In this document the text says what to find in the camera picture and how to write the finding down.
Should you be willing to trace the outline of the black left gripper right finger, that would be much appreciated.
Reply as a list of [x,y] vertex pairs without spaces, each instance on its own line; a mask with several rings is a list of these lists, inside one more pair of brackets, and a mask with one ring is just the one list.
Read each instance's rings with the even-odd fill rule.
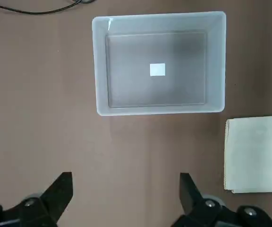
[[179,199],[184,214],[173,227],[272,227],[272,218],[259,207],[243,205],[231,211],[217,197],[204,197],[189,173],[180,173]]

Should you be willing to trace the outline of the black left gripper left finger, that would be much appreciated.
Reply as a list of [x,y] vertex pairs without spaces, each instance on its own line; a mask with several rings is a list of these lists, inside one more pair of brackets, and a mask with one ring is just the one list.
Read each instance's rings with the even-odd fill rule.
[[56,227],[72,197],[72,173],[63,172],[41,195],[29,196],[8,210],[0,205],[0,227]]

